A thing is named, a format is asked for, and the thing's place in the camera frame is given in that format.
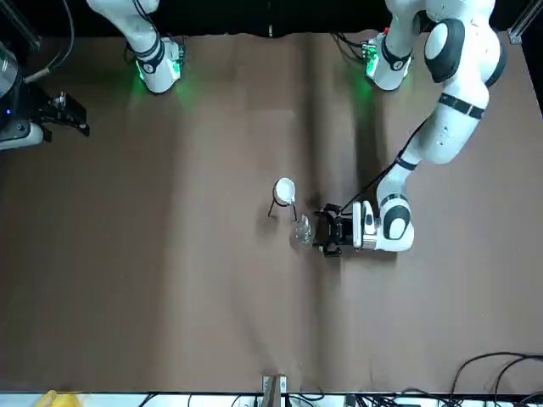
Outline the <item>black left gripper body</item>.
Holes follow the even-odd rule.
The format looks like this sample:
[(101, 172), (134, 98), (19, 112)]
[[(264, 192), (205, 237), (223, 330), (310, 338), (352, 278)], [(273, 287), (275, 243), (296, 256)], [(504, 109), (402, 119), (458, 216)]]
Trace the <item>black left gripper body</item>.
[(335, 246), (351, 246), (353, 243), (353, 218), (351, 215), (333, 217), (331, 239)]

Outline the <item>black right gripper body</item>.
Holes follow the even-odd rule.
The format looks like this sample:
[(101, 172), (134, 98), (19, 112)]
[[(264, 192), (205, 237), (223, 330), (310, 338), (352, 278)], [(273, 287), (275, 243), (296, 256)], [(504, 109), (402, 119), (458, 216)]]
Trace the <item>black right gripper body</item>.
[(29, 122), (38, 125), (54, 123), (58, 118), (50, 102), (52, 99), (35, 82), (18, 83), (14, 88), (14, 106), (12, 107), (12, 126), (28, 126)]

